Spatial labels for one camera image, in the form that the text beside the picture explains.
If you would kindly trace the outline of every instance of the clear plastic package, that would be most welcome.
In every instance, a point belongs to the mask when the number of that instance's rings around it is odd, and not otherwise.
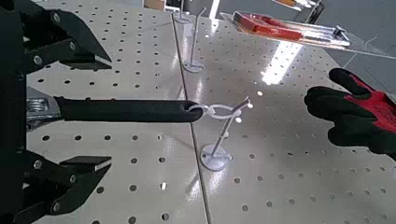
[[[286,40],[325,49],[338,49],[396,59],[385,51],[365,43],[339,26],[326,27],[294,21],[282,21],[268,15],[243,11],[235,11],[233,15],[227,13],[220,13],[220,15],[230,22],[237,31],[245,34]]]

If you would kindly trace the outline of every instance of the metal rod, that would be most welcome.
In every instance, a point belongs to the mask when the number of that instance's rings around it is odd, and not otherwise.
[[[192,57],[194,56],[194,51],[195,51],[195,42],[197,41],[197,35],[198,35],[198,23],[199,23],[199,18],[204,14],[206,11],[206,7],[203,7],[201,11],[198,13],[197,17],[195,18],[195,27],[194,27],[194,40],[192,42],[192,48],[191,48],[191,58],[190,58],[190,64],[192,64]]]
[[[221,131],[220,137],[218,139],[218,141],[215,144],[215,148],[213,148],[212,154],[210,155],[211,157],[215,157],[216,151],[218,150],[219,146],[221,145],[222,141],[225,138],[226,133],[228,132],[228,130],[230,129],[231,124],[233,123],[233,119],[236,117],[236,112],[238,110],[243,109],[244,107],[246,107],[248,104],[250,104],[250,100],[248,99],[248,97],[244,100],[244,102],[242,102],[241,104],[237,105],[236,107],[233,108],[233,110],[231,111],[231,113],[233,114],[233,116],[229,119],[227,119],[227,121],[224,124],[224,128]]]
[[[183,8],[184,8],[184,0],[181,0],[181,6],[180,6],[180,12],[179,12],[180,20],[182,20],[181,14],[183,14]]]

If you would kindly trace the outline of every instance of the white pegboard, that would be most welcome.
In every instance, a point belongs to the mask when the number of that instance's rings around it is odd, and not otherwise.
[[[175,26],[187,60],[191,26]],[[194,59],[206,70],[183,71],[188,99],[235,105],[248,95],[254,105],[223,143],[234,157],[227,168],[201,167],[211,223],[395,223],[393,161],[333,146],[330,122],[306,111],[309,88],[342,89],[328,79],[338,64],[323,49],[242,35],[226,21],[201,18],[198,27]],[[211,118],[193,124],[197,153],[222,126]]]
[[[81,71],[56,63],[29,75],[30,86],[72,99],[184,98],[169,14],[104,0],[42,6],[79,15],[113,68]],[[189,124],[59,121],[29,133],[28,148],[56,162],[77,155],[108,155],[113,162],[77,211],[37,223],[206,223]]]

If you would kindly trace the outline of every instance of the black glove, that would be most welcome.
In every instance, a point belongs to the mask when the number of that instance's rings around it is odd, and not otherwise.
[[[334,122],[329,140],[339,147],[368,147],[396,160],[396,105],[345,69],[334,68],[329,75],[352,94],[313,87],[304,98],[310,114]]]

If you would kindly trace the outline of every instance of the white stand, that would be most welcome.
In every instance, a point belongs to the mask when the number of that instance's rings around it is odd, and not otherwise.
[[[207,145],[201,151],[201,163],[206,169],[211,171],[221,171],[224,169],[228,161],[233,159],[233,156],[227,154],[222,147],[218,147],[216,154],[212,157],[215,145]]]
[[[202,70],[205,69],[205,66],[193,59],[194,57],[194,52],[195,52],[195,43],[197,42],[197,34],[198,34],[198,24],[199,24],[199,18],[202,16],[202,14],[206,11],[206,7],[202,8],[201,11],[198,13],[197,17],[195,18],[195,28],[194,28],[194,38],[192,42],[192,47],[191,47],[191,56],[190,59],[185,61],[183,63],[184,69],[191,73],[199,73]]]
[[[227,119],[227,121],[224,124],[224,128],[221,131],[221,134],[216,144],[207,145],[201,151],[201,155],[200,155],[201,163],[204,167],[206,167],[208,170],[211,171],[223,170],[227,162],[233,159],[233,156],[228,154],[224,150],[224,148],[221,146],[221,143],[224,140],[224,138],[229,136],[228,130],[230,129],[233,120],[242,114],[241,110],[246,106],[250,108],[253,107],[253,105],[250,103],[250,100],[247,97],[244,102],[242,102],[241,104],[237,105],[234,108],[223,105],[212,105],[208,108],[208,111],[210,110],[214,111],[214,107],[219,107],[219,106],[225,109],[230,109],[231,115],[224,116],[224,118]],[[213,114],[211,114],[210,116],[212,118],[219,118],[219,116],[216,116],[215,113],[216,112],[213,112]]]
[[[180,11],[178,12],[178,14],[176,13],[175,21],[182,24],[190,23],[191,20],[189,18],[183,17],[183,9],[184,9],[183,7],[184,7],[184,0],[181,0]]]
[[[192,60],[192,63],[191,63],[191,61],[185,61],[183,63],[183,67],[184,67],[184,69],[186,69],[187,71],[192,72],[192,73],[199,73],[205,69],[205,66],[203,64],[201,64],[195,60]]]

